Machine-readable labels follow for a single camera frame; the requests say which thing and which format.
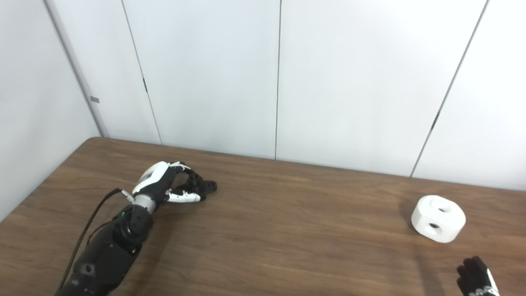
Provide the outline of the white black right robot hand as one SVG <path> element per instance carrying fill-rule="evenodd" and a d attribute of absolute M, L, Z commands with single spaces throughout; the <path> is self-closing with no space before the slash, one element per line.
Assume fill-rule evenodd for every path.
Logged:
<path fill-rule="evenodd" d="M 457 272 L 457 285 L 464 296 L 500 295 L 490 269 L 479 256 L 465 258 Z"/>

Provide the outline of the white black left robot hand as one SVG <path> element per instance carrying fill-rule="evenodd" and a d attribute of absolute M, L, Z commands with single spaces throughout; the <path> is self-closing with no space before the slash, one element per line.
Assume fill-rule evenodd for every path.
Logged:
<path fill-rule="evenodd" d="M 205 200 L 205 195 L 180 189 L 171 189 L 179 173 L 188 176 L 194 171 L 182 162 L 158 162 L 143 173 L 132 191 L 134 206 L 143 207 L 150 215 L 166 202 L 188 204 Z"/>

